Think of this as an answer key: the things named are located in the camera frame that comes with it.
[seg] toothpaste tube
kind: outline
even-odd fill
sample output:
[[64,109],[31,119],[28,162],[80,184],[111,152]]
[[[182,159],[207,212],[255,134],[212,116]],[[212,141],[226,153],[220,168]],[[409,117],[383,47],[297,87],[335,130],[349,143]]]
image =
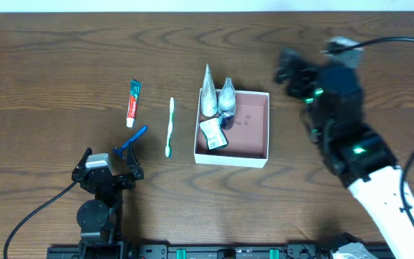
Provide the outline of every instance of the toothpaste tube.
[[140,89],[142,84],[132,79],[130,81],[130,97],[129,97],[129,107],[127,108],[127,127],[134,126],[135,114],[137,113],[137,102],[138,96],[140,95]]

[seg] open cardboard box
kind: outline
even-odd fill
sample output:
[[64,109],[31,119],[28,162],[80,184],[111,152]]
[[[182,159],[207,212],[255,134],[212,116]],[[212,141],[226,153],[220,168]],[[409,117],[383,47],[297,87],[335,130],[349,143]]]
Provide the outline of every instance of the open cardboard box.
[[235,165],[263,168],[268,159],[270,143],[270,94],[253,91],[236,91],[236,116],[234,125],[223,130],[228,145],[209,150],[199,123],[207,120],[201,113],[199,92],[198,118],[194,138],[196,163]]

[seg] wood grain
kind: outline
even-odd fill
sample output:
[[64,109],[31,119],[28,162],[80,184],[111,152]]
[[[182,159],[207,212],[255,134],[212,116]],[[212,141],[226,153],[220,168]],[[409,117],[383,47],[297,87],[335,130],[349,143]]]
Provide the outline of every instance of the wood grain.
[[[381,241],[323,167],[298,119],[301,104],[272,81],[283,46],[322,62],[318,51],[335,35],[414,36],[414,13],[0,14],[0,258],[14,226],[70,183],[86,147],[110,152],[135,132],[125,127],[131,76],[143,83],[135,128],[149,130],[136,146],[146,178],[125,193],[127,236],[276,243],[350,232]],[[217,82],[228,76],[236,88],[270,93],[264,169],[195,164],[206,63]],[[367,48],[359,76],[367,121],[403,163],[414,147],[414,45]],[[171,96],[177,107],[168,159]],[[414,169],[410,182],[414,190]],[[33,217],[11,243],[11,258],[45,258],[51,245],[77,243],[75,215],[92,198],[75,187]]]

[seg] plastic bottle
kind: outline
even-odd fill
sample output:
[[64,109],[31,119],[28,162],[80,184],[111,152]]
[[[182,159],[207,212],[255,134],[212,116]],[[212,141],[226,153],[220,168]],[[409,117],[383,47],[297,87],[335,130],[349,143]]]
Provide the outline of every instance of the plastic bottle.
[[206,75],[204,76],[204,82],[202,85],[201,95],[201,112],[205,117],[213,117],[217,112],[217,100],[216,91],[213,84],[212,75],[210,74],[210,68],[206,67]]
[[220,114],[221,128],[223,130],[231,129],[234,124],[234,116],[236,115],[236,91],[230,78],[226,78],[223,89],[220,92],[218,112]]

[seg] wire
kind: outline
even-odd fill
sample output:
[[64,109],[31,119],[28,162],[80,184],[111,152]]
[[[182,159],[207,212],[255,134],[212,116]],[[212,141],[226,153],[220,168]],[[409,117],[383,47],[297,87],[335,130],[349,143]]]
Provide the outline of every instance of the wire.
[[[377,44],[377,43],[383,43],[383,42],[413,42],[414,43],[414,37],[383,37],[383,38],[378,38],[374,40],[368,40],[366,42],[361,42],[357,45],[353,45],[349,47],[337,47],[332,50],[327,50],[326,52],[328,54],[342,53],[347,50],[353,50],[354,48],[364,47],[364,46]],[[407,213],[408,219],[410,220],[410,223],[412,224],[414,228],[414,218],[410,212],[411,206],[408,205],[407,200],[405,199],[405,180],[407,178],[407,174],[413,162],[414,162],[414,150],[412,151],[410,157],[408,158],[408,161],[405,164],[405,169],[402,171],[402,175],[400,176],[400,198],[402,199],[402,205],[403,205],[402,211],[405,211]]]
[[48,202],[44,203],[43,205],[41,205],[39,208],[35,209],[32,213],[28,214],[28,216],[26,216],[15,228],[14,230],[12,230],[12,233],[9,235],[9,237],[6,240],[6,244],[4,245],[4,259],[8,259],[7,257],[7,250],[9,249],[9,244],[12,240],[12,238],[15,236],[15,233],[17,233],[17,231],[20,229],[20,227],[23,226],[23,224],[25,224],[25,222],[28,221],[28,219],[30,219],[31,217],[33,217],[36,213],[38,213],[41,209],[44,209],[45,207],[49,206],[51,203],[53,203],[54,201],[57,201],[58,198],[60,198],[61,196],[63,196],[63,194],[66,194],[69,190],[72,189],[72,187],[74,187],[74,185],[76,185],[78,182],[74,181],[72,184],[69,185],[69,187],[67,187],[65,190],[63,190],[61,193],[57,194],[57,196],[55,196],[54,198],[52,198],[51,200],[49,200]]

